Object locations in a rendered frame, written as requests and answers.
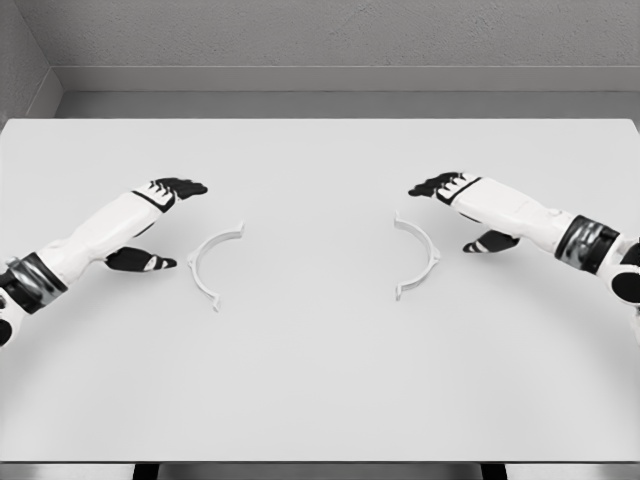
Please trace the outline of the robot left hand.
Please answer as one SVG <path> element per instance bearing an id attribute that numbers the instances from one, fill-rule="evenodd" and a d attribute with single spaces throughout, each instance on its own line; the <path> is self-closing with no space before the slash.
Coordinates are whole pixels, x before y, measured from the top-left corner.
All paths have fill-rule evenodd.
<path id="1" fill-rule="evenodd" d="M 176 203 L 204 195 L 208 188 L 189 179 L 152 180 L 101 208 L 79 228 L 92 260 L 112 270 L 143 273 L 177 266 L 172 258 L 129 247 L 127 242 L 149 230 Z"/>

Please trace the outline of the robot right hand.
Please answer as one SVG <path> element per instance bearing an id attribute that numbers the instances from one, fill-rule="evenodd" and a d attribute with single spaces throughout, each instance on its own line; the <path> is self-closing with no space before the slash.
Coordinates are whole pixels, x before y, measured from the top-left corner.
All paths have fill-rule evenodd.
<path id="1" fill-rule="evenodd" d="M 445 172 L 428 178 L 408 191 L 447 205 L 461 216 L 483 224 L 488 231 L 463 247 L 465 253 L 498 253 L 514 248 L 521 235 L 512 218 L 523 196 L 488 177 L 469 172 Z"/>

